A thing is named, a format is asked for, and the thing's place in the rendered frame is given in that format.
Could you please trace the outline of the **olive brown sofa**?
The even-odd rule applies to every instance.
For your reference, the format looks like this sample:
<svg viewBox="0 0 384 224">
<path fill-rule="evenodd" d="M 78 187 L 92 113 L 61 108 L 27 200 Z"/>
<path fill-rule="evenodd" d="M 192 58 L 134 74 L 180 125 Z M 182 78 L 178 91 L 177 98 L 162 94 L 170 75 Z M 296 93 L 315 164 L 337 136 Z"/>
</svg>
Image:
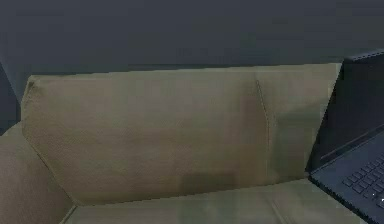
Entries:
<svg viewBox="0 0 384 224">
<path fill-rule="evenodd" d="M 305 170 L 339 70 L 33 75 L 0 224 L 366 224 Z"/>
</svg>

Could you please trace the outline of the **black open laptop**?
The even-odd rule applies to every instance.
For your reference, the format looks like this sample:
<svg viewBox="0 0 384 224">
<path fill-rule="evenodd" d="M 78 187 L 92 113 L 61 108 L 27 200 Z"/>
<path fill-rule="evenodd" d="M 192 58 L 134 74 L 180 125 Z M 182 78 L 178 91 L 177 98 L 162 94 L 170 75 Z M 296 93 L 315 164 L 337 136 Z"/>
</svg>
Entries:
<svg viewBox="0 0 384 224">
<path fill-rule="evenodd" d="M 343 60 L 305 171 L 367 224 L 384 224 L 384 49 Z"/>
</svg>

